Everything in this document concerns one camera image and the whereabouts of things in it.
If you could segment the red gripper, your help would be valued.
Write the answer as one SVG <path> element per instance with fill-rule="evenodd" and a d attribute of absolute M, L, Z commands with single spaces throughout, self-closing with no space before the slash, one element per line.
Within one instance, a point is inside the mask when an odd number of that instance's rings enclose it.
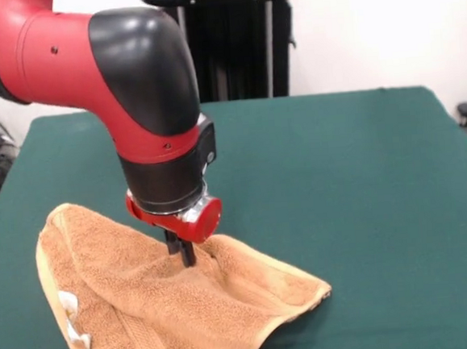
<path fill-rule="evenodd" d="M 165 230 L 165 243 L 170 256 L 181 252 L 183 265 L 193 267 L 196 258 L 193 243 L 205 243 L 215 233 L 223 210 L 222 201 L 204 193 L 190 208 L 173 214 L 155 214 L 138 207 L 132 194 L 126 194 L 126 207 L 129 213 Z"/>

